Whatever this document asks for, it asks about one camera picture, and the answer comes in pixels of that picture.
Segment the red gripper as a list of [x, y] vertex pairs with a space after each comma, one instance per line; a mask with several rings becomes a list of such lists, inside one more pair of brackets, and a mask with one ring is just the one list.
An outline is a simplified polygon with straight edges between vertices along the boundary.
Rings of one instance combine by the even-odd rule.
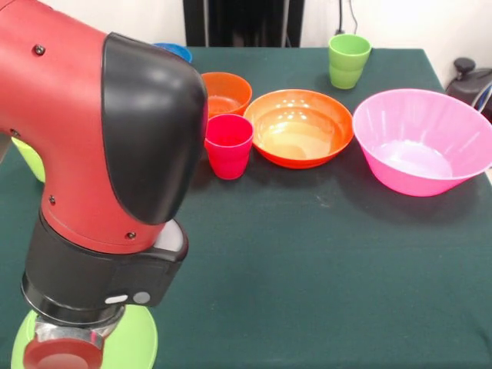
[[92, 343], [71, 338], [28, 343], [24, 368], [100, 368], [103, 352]]

